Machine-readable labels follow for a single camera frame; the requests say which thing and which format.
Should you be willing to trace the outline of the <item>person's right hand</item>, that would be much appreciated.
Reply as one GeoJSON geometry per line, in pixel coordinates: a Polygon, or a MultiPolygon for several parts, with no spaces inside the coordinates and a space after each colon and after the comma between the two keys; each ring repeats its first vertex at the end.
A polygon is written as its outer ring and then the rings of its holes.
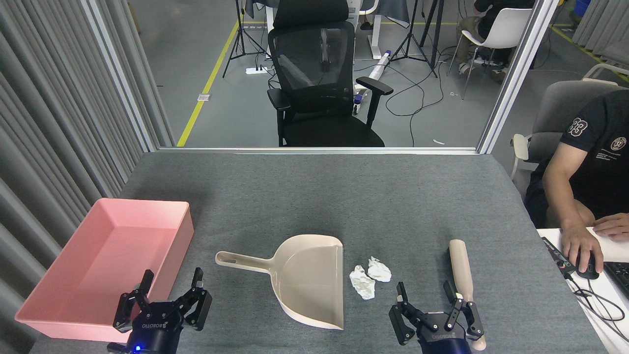
{"type": "Polygon", "coordinates": [[[560,242],[562,251],[568,260],[580,272],[588,270],[588,264],[595,260],[595,271],[603,272],[603,254],[599,240],[584,226],[563,227],[560,242]]]}

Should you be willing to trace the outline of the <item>person's left hand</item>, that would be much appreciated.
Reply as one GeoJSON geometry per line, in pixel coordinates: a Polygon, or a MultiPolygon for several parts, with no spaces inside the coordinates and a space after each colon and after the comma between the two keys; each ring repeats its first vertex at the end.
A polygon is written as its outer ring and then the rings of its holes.
{"type": "Polygon", "coordinates": [[[593,231],[612,240],[629,239],[629,214],[617,213],[595,220],[593,231]]]}

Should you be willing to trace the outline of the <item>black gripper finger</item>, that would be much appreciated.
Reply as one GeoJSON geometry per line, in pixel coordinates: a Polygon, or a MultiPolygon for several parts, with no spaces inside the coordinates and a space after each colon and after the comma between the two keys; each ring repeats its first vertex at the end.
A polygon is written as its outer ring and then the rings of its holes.
{"type": "Polygon", "coordinates": [[[420,309],[416,309],[407,301],[407,293],[403,282],[398,282],[396,289],[398,296],[396,298],[396,304],[389,310],[389,318],[398,343],[404,346],[417,334],[418,343],[420,343],[421,346],[427,346],[427,341],[421,333],[421,328],[428,323],[427,314],[420,311],[420,309]],[[408,327],[402,317],[407,318],[407,320],[416,327],[416,331],[408,327]]]}
{"type": "Polygon", "coordinates": [[[148,301],[148,291],[153,282],[154,273],[150,269],[144,271],[139,287],[128,293],[120,295],[116,314],[113,320],[113,327],[119,332],[128,332],[132,329],[132,310],[135,304],[139,305],[140,312],[151,316],[150,302],[148,301]]]}
{"type": "Polygon", "coordinates": [[[452,310],[447,317],[446,323],[443,325],[443,329],[445,329],[445,331],[452,331],[455,327],[458,315],[462,311],[467,321],[467,338],[470,338],[472,341],[484,339],[485,330],[483,329],[476,303],[474,301],[464,300],[462,294],[455,291],[449,280],[444,282],[443,289],[448,301],[452,305],[452,310]]]}
{"type": "Polygon", "coordinates": [[[213,300],[209,291],[203,288],[203,270],[195,269],[191,288],[171,304],[170,330],[181,331],[189,325],[195,331],[202,331],[213,300]]]}

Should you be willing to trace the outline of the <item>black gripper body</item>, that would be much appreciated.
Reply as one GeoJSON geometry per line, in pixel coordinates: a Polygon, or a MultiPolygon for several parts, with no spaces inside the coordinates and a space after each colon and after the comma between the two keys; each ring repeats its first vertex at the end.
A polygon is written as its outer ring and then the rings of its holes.
{"type": "Polygon", "coordinates": [[[140,312],[125,351],[129,354],[175,354],[184,318],[175,302],[153,302],[151,314],[140,312]]]}
{"type": "Polygon", "coordinates": [[[466,340],[464,327],[454,322],[448,330],[448,315],[428,315],[429,322],[438,325],[438,330],[431,331],[432,325],[418,327],[418,343],[424,354],[469,354],[470,347],[466,340]]]}

